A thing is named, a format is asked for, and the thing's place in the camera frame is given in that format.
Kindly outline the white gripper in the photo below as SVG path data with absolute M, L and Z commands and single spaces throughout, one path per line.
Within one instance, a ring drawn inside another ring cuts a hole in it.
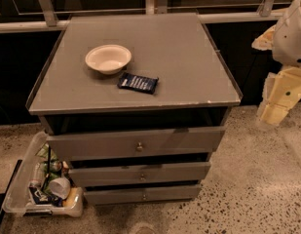
M 260 123 L 278 126 L 301 99 L 301 3 L 292 4 L 276 26 L 255 38 L 251 47 L 259 51 L 273 48 L 274 60 L 290 65 L 268 74 L 257 110 Z

